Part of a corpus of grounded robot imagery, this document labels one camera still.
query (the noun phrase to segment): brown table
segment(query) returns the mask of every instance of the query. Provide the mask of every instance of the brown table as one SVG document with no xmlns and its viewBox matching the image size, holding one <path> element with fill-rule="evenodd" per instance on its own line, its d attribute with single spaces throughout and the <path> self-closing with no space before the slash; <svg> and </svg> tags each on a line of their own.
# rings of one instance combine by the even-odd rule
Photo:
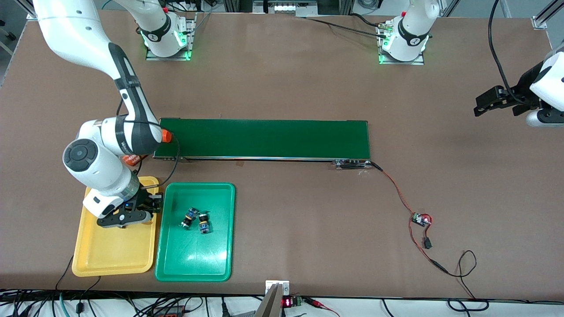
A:
<svg viewBox="0 0 564 317">
<path fill-rule="evenodd" d="M 378 65 L 371 37 L 253 14 L 213 14 L 190 62 L 145 61 L 127 12 L 100 17 L 157 116 L 368 120 L 374 161 L 434 217 L 432 258 L 454 270 L 474 250 L 478 267 L 465 281 L 478 297 L 564 299 L 564 130 L 533 129 L 509 109 L 473 116 L 474 98 L 501 83 L 486 20 L 437 20 L 425 66 L 410 67 Z M 549 51 L 529 20 L 493 27 L 511 83 Z M 0 90 L 0 287 L 54 287 L 84 193 L 61 154 L 80 124 L 111 116 L 118 100 L 109 77 L 57 57 L 28 23 Z M 163 178 L 171 166 L 149 160 L 142 174 Z M 409 213 L 377 170 L 199 161 L 180 164 L 172 181 L 235 184 L 229 281 L 159 283 L 151 270 L 104 276 L 98 289 L 260 294 L 265 280 L 288 279 L 292 292 L 320 296 L 466 297 L 412 244 Z M 61 287 L 94 280 L 68 274 Z"/>
</svg>

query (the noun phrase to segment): orange cap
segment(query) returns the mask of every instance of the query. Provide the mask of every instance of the orange cap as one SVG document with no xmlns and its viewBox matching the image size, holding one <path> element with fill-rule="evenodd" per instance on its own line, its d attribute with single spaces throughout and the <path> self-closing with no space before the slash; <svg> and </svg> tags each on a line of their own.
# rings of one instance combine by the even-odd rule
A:
<svg viewBox="0 0 564 317">
<path fill-rule="evenodd" d="M 162 130 L 162 141 L 164 143 L 170 143 L 173 140 L 173 134 L 170 131 L 163 129 Z"/>
</svg>

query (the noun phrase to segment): black caster wheel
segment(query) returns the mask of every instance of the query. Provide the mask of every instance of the black caster wheel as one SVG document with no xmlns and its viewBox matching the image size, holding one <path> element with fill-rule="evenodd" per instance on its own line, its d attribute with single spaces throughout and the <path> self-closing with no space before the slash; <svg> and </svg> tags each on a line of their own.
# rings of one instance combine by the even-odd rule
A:
<svg viewBox="0 0 564 317">
<path fill-rule="evenodd" d="M 16 40 L 16 36 L 15 36 L 12 32 L 8 32 L 8 35 L 6 35 L 6 37 L 7 37 L 10 41 L 15 41 L 15 40 Z"/>
</svg>

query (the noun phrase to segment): plastic tray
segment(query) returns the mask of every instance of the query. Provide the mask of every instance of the plastic tray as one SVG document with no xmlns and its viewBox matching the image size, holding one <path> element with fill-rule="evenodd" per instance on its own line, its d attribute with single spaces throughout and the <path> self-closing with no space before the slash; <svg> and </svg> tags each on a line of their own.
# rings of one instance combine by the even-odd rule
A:
<svg viewBox="0 0 564 317">
<path fill-rule="evenodd" d="M 188 208 L 209 215 L 211 232 L 198 221 L 180 223 Z M 165 192 L 155 278 L 173 282 L 221 282 L 231 276 L 235 186 L 229 183 L 172 183 Z"/>
<path fill-rule="evenodd" d="M 158 184 L 154 177 L 139 177 L 144 186 Z M 150 193 L 158 192 L 151 188 Z M 84 206 L 74 247 L 72 271 L 76 276 L 143 273 L 153 265 L 158 214 L 147 224 L 124 229 L 102 228 Z"/>
</svg>

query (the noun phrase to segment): orange object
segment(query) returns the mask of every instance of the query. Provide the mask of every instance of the orange object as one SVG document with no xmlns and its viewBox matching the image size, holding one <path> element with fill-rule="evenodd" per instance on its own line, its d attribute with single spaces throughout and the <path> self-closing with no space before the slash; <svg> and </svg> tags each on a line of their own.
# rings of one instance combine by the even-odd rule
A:
<svg viewBox="0 0 564 317">
<path fill-rule="evenodd" d="M 162 130 L 162 141 L 164 143 L 170 143 L 173 140 L 173 134 L 170 131 L 163 129 Z"/>
<path fill-rule="evenodd" d="M 133 155 L 124 155 L 121 157 L 121 159 L 125 162 L 125 164 L 129 166 L 135 166 L 139 164 L 139 162 L 141 162 L 141 160 L 146 157 L 147 155 L 139 156 L 137 154 L 133 154 Z"/>
</svg>

